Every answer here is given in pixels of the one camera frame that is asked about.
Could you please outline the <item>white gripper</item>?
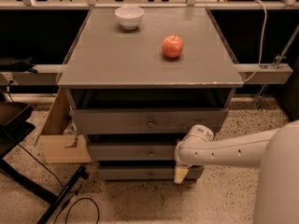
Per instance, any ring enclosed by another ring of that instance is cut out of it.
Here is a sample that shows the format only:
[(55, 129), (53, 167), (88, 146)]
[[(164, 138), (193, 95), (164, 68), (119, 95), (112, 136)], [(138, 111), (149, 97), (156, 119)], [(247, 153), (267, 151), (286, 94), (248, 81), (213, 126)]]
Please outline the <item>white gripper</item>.
[(179, 141), (175, 148), (175, 161), (178, 166), (175, 167), (174, 182), (181, 184), (189, 172), (190, 167), (194, 165), (194, 143)]

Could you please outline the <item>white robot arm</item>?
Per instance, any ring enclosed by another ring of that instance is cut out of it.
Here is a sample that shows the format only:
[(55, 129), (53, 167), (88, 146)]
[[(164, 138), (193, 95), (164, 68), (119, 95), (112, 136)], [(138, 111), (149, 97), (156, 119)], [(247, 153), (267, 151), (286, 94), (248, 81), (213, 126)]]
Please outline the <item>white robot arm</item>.
[(195, 165), (257, 168), (253, 224), (299, 224), (299, 121), (279, 129), (216, 141), (193, 126), (175, 149), (174, 182)]

